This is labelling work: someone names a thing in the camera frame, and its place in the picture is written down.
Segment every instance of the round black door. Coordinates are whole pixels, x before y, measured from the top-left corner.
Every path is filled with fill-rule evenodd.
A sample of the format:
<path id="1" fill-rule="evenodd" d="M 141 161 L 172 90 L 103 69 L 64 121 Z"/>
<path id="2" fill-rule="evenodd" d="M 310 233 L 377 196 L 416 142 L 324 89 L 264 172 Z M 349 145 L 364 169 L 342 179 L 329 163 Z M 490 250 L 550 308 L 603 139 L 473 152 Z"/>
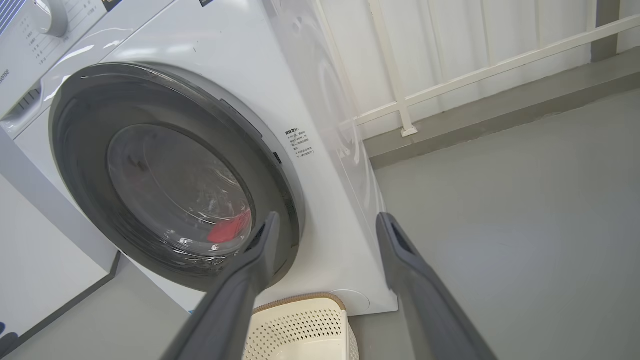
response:
<path id="1" fill-rule="evenodd" d="M 51 110 L 60 174 L 89 219 L 133 260 L 206 291 L 270 211 L 277 282 L 301 226 L 280 157 L 224 100 L 176 75 L 106 63 L 74 74 Z"/>

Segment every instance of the white railing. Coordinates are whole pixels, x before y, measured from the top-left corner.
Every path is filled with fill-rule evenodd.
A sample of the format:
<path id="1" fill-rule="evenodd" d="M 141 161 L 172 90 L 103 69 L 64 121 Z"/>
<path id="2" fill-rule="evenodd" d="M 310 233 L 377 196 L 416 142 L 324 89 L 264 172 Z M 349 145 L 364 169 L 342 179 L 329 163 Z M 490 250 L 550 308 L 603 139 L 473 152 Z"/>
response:
<path id="1" fill-rule="evenodd" d="M 493 57 L 492 51 L 492 41 L 488 34 L 488 26 L 486 22 L 486 0 L 480 0 L 481 2 L 481 16 L 483 21 L 483 29 L 484 29 L 484 41 L 486 46 L 486 56 L 487 56 L 487 64 L 488 67 L 471 72 L 464 76 L 460 76 L 456 79 L 452 79 L 449 81 L 444 81 L 446 71 L 446 62 L 444 59 L 444 52 L 442 51 L 442 36 L 440 34 L 440 30 L 438 28 L 438 19 L 436 16 L 436 12 L 433 7 L 433 0 L 423 0 L 427 3 L 427 8 L 429 9 L 429 16 L 431 20 L 431 30 L 433 31 L 433 36 L 435 38 L 436 50 L 438 53 L 438 67 L 439 72 L 437 74 L 439 85 L 432 86 L 426 90 L 417 92 L 415 94 L 406 95 L 404 93 L 404 87 L 402 84 L 402 79 L 400 77 L 399 69 L 396 63 L 396 58 L 394 57 L 392 42 L 389 38 L 389 34 L 387 31 L 387 27 L 385 25 L 385 19 L 382 14 L 382 10 L 380 8 L 379 0 L 368 0 L 369 8 L 371 9 L 371 15 L 374 23 L 374 27 L 376 30 L 376 36 L 378 39 L 378 43 L 380 45 L 380 49 L 382 51 L 382 55 L 384 58 L 386 71 L 388 78 L 391 83 L 392 93 L 395 98 L 395 101 L 379 108 L 373 109 L 371 111 L 367 111 L 362 113 L 358 109 L 358 113 L 360 114 L 356 123 L 358 125 L 366 124 L 372 120 L 383 117 L 385 115 L 394 113 L 398 111 L 400 113 L 400 119 L 402 121 L 402 136 L 409 136 L 417 133 L 415 126 L 413 126 L 413 122 L 411 116 L 409 114 L 409 106 L 415 105 L 419 102 L 427 101 L 438 97 L 440 95 L 446 94 L 448 92 L 452 92 L 453 90 L 463 88 L 464 86 L 471 85 L 477 83 L 478 81 L 482 81 L 484 79 L 488 79 L 492 76 L 496 76 L 498 74 L 502 74 L 503 72 L 507 72 L 509 70 L 513 70 L 519 68 L 521 66 L 527 65 L 534 61 L 538 61 L 544 58 L 548 58 L 549 56 L 553 56 L 555 54 L 559 54 L 563 51 L 567 51 L 582 45 L 589 44 L 596 40 L 600 40 L 605 37 L 609 37 L 611 35 L 615 35 L 621 33 L 622 31 L 630 30 L 640 26 L 640 15 L 630 16 L 616 22 L 612 22 L 610 24 L 600 26 L 596 28 L 596 8 L 597 8 L 597 0 L 588 0 L 588 9 L 587 9 L 587 31 L 578 35 L 575 35 L 570 38 L 566 38 L 564 40 L 555 42 L 553 44 L 549 44 L 547 46 L 543 46 L 542 38 L 541 38 L 541 22 L 540 22 L 540 0 L 535 1 L 535 23 L 536 23 L 536 41 L 538 48 L 536 50 L 530 51 L 528 53 L 521 54 L 519 56 L 515 56 L 513 58 L 501 61 L 499 63 L 495 63 L 495 59 Z M 340 52 L 338 50 L 337 44 L 335 43 L 335 39 L 331 32 L 330 26 L 326 17 L 324 15 L 324 10 L 321 4 L 321 0 L 316 0 L 316 4 L 320 10 L 321 20 L 325 29 L 328 32 L 327 40 L 329 43 L 330 50 L 332 52 L 332 56 L 336 62 L 337 70 L 339 73 L 340 80 L 347 93 L 355 99 L 355 93 L 353 91 L 353 87 L 349 82 L 349 78 L 346 73 L 346 69 L 344 66 L 344 62 L 342 61 L 342 57 L 340 56 Z"/>

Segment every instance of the laundry basket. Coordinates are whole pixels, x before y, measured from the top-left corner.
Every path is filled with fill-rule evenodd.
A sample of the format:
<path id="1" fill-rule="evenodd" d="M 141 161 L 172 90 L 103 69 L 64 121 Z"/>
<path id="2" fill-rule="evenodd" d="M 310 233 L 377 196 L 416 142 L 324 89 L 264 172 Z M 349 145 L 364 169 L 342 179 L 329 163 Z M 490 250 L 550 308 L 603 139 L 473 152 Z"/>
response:
<path id="1" fill-rule="evenodd" d="M 358 343 L 338 297 L 313 293 L 253 311 L 243 360 L 358 360 Z"/>

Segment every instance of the front-loading washing machine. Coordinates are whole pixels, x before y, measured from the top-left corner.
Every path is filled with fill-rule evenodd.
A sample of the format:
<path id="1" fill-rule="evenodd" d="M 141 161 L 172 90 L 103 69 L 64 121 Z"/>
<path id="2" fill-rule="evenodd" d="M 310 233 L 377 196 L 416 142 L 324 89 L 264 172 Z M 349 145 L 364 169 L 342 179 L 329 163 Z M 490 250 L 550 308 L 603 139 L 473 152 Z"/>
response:
<path id="1" fill-rule="evenodd" d="M 107 238 L 190 311 L 277 211 L 256 306 L 327 291 L 350 315 L 397 309 L 383 201 L 313 1 L 75 1 L 24 14 L 42 33 L 15 41 L 0 124 Z M 34 57 L 38 42 L 58 50 Z"/>

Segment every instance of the gray floor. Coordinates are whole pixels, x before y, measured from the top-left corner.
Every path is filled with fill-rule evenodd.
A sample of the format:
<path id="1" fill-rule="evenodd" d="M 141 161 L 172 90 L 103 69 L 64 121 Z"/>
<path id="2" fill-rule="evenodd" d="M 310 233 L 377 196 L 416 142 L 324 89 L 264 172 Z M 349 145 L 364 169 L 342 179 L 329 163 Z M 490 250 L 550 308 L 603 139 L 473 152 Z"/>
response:
<path id="1" fill-rule="evenodd" d="M 640 358 L 640 92 L 377 171 L 500 359 Z M 8 359 L 158 359 L 187 314 L 131 264 Z M 402 312 L 350 319 L 412 359 Z"/>

